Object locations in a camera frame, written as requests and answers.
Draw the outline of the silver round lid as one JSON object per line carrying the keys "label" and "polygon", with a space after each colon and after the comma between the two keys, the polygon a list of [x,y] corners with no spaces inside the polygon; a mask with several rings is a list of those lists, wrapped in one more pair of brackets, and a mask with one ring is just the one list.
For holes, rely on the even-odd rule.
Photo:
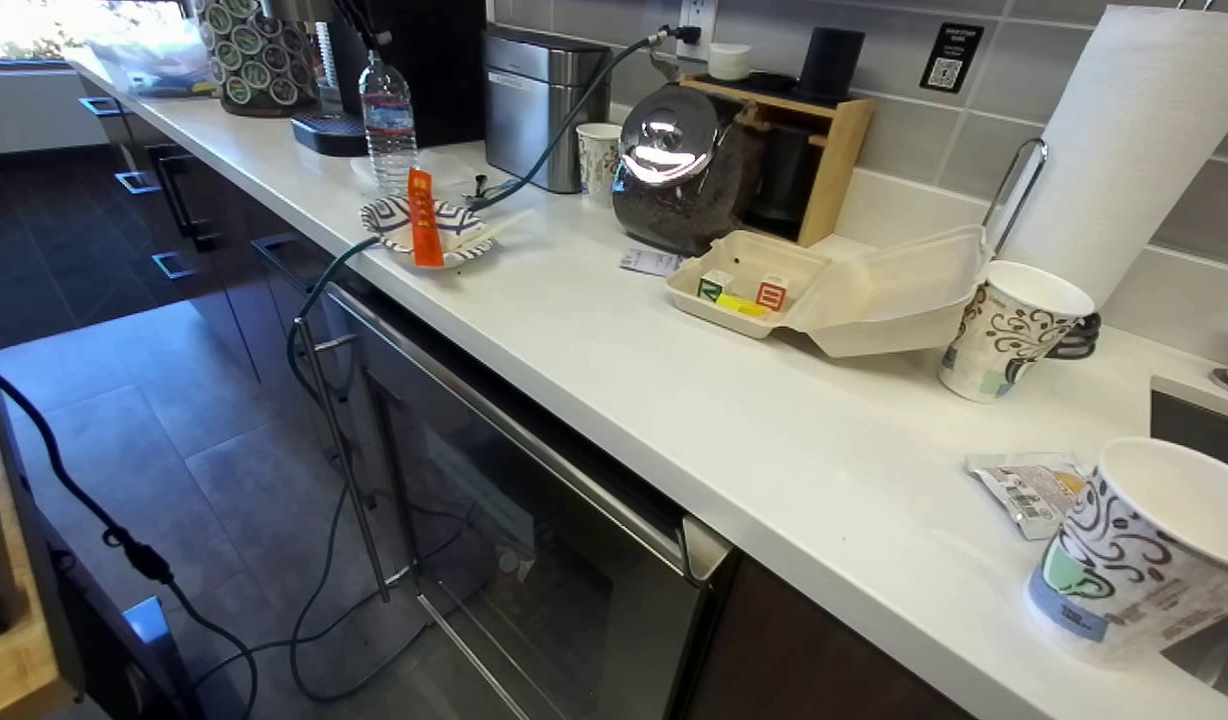
{"label": "silver round lid", "polygon": [[692,180],[719,138],[715,110],[686,90],[644,96],[620,127],[620,164],[647,188]]}

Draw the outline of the clear plastic water bottle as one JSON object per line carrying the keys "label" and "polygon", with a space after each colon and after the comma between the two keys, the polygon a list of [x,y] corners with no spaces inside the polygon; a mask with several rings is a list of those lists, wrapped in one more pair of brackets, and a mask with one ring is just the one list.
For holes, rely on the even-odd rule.
{"label": "clear plastic water bottle", "polygon": [[381,51],[371,51],[355,91],[374,188],[385,200],[401,200],[409,193],[409,170],[415,164],[413,90]]}

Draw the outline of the white paper card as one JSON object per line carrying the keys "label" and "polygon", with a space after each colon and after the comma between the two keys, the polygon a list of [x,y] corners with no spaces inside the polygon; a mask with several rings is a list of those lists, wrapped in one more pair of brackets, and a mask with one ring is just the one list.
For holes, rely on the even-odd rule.
{"label": "white paper card", "polygon": [[659,249],[626,249],[620,268],[625,273],[638,273],[638,275],[676,275],[679,273],[679,255],[659,252]]}

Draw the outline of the yellow block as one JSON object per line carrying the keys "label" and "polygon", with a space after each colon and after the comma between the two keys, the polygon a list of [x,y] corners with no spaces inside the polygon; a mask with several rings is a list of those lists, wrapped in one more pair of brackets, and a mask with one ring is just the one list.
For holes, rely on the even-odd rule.
{"label": "yellow block", "polygon": [[768,322],[768,310],[761,310],[756,300],[734,298],[734,293],[719,293],[719,298],[715,298],[715,310],[734,311],[734,315],[748,315],[748,322]]}

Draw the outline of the glass jar of coffee beans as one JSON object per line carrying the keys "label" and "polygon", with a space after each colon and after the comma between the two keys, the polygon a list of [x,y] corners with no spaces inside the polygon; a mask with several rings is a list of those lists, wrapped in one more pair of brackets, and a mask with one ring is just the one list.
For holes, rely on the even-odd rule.
{"label": "glass jar of coffee beans", "polygon": [[738,224],[748,198],[753,140],[738,127],[719,127],[704,174],[679,185],[647,188],[617,170],[611,212],[626,238],[676,252],[704,255],[715,238]]}

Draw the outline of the patterned paper plate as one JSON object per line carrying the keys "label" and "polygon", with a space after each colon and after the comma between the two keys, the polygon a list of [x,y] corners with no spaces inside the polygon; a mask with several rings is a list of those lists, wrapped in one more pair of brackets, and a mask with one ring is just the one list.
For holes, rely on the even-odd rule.
{"label": "patterned paper plate", "polygon": [[[418,273],[413,212],[405,200],[366,200],[361,221],[405,268]],[[435,273],[455,273],[497,252],[503,221],[475,221],[467,210],[435,200],[430,228],[441,242]]]}

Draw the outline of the small paper cup by canister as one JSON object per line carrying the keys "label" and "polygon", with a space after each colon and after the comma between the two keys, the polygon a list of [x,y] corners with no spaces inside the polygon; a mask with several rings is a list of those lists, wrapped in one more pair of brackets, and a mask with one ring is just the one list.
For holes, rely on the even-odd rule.
{"label": "small paper cup by canister", "polygon": [[584,198],[595,200],[595,205],[609,205],[611,180],[617,180],[617,170],[620,170],[620,150],[617,150],[620,127],[617,125],[579,125],[576,140],[579,140]]}

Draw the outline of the beige takeout clamshell container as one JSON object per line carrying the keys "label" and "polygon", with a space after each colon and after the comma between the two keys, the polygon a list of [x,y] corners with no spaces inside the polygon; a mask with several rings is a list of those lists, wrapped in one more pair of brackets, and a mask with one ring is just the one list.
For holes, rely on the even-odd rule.
{"label": "beige takeout clamshell container", "polygon": [[[947,228],[898,245],[826,238],[790,245],[764,232],[726,232],[704,255],[685,259],[667,300],[726,333],[764,342],[800,333],[824,355],[891,355],[943,349],[982,273],[975,228]],[[719,293],[756,300],[756,283],[786,289],[786,310],[748,322],[715,310]]]}

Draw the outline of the wooden rack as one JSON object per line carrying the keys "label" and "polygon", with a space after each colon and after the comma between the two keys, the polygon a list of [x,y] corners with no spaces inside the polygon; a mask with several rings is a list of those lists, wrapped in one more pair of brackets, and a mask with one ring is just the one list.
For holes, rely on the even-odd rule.
{"label": "wooden rack", "polygon": [[761,180],[748,200],[756,228],[794,245],[835,232],[870,125],[866,102],[818,104],[706,75],[685,75],[685,90],[730,104],[734,122],[764,138]]}

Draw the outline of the black Keurig coffee maker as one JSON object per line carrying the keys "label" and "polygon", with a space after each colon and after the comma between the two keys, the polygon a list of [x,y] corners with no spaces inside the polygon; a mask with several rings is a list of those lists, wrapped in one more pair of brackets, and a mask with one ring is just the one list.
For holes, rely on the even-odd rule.
{"label": "black Keurig coffee maker", "polygon": [[290,140],[320,155],[362,155],[355,81],[366,51],[405,72],[418,145],[483,138],[483,0],[294,0],[306,12],[320,102]]}

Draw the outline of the patterned paper cup near towel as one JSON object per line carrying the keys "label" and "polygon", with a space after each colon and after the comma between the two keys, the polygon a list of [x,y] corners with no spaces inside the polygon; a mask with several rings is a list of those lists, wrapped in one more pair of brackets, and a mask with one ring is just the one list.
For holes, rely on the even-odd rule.
{"label": "patterned paper cup near towel", "polygon": [[1008,397],[1095,300],[1018,259],[993,259],[940,355],[940,383],[962,400]]}

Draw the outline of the crumpled snack wrapper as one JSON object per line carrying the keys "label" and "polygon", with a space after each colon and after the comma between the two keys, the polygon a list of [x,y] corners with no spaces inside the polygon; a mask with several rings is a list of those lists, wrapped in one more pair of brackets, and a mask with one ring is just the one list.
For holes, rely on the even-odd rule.
{"label": "crumpled snack wrapper", "polygon": [[1091,463],[1054,451],[967,456],[962,473],[996,499],[1024,542],[1048,542],[1088,491]]}

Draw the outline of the coffee pod carousel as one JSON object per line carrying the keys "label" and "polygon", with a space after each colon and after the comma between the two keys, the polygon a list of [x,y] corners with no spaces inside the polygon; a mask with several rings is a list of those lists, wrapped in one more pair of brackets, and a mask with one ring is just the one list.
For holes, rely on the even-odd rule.
{"label": "coffee pod carousel", "polygon": [[233,116],[290,116],[316,102],[290,0],[201,0],[216,102]]}

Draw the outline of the patterned paper cup foreground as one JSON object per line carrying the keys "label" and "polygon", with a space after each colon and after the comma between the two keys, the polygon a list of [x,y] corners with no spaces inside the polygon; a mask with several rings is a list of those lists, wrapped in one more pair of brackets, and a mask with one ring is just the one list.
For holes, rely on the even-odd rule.
{"label": "patterned paper cup foreground", "polygon": [[1095,648],[1163,652],[1228,621],[1228,463],[1173,441],[1110,441],[1026,595]]}

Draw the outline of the white paper towel roll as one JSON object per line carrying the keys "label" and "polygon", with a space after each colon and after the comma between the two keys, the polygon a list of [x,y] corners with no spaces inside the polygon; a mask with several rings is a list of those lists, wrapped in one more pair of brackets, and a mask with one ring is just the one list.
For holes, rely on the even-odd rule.
{"label": "white paper towel roll", "polygon": [[1102,303],[1228,138],[1228,12],[1108,4],[1000,249]]}

